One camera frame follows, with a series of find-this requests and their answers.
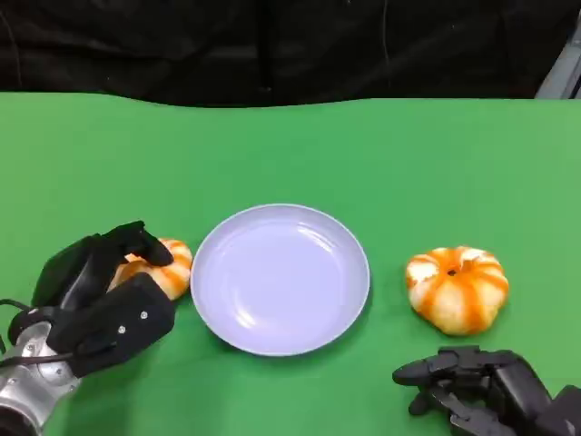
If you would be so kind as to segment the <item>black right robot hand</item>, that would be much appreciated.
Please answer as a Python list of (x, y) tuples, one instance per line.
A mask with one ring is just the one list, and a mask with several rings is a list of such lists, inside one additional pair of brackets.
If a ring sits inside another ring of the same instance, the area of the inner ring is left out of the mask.
[(531, 435), (536, 418), (552, 401), (522, 356), (476, 345), (441, 347), (397, 368), (392, 380), (418, 388), (410, 415), (441, 411), (453, 435)]

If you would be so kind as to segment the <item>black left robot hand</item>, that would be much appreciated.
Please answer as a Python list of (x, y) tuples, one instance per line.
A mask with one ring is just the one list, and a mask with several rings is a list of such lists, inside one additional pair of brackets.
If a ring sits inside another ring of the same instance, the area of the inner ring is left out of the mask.
[(169, 250), (136, 221), (95, 233), (65, 247), (45, 264), (36, 283), (34, 307), (83, 309), (104, 295), (117, 268), (134, 254), (154, 266), (173, 262)]

